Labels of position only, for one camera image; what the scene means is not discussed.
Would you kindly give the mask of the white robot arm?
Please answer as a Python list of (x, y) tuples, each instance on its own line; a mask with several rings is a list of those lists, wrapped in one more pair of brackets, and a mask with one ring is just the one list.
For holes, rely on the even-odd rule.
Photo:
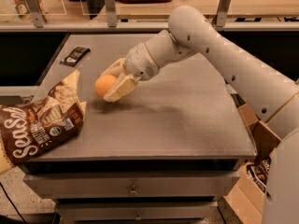
[(299, 224), (299, 85), (224, 38), (196, 8), (175, 8), (167, 30), (133, 47), (105, 70), (117, 81), (104, 100), (119, 100), (139, 81), (196, 53), (204, 55), (281, 138), (270, 164), (262, 223)]

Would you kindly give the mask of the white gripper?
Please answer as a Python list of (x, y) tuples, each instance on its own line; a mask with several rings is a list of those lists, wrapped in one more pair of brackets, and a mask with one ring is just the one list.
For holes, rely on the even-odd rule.
[[(126, 67), (131, 75), (125, 75)], [(139, 43), (129, 50), (125, 59), (119, 58), (102, 73), (102, 76), (118, 77), (116, 83), (104, 95), (104, 100), (111, 103), (120, 100), (137, 87), (139, 79), (150, 80), (159, 72), (160, 68), (152, 59), (146, 44)]]

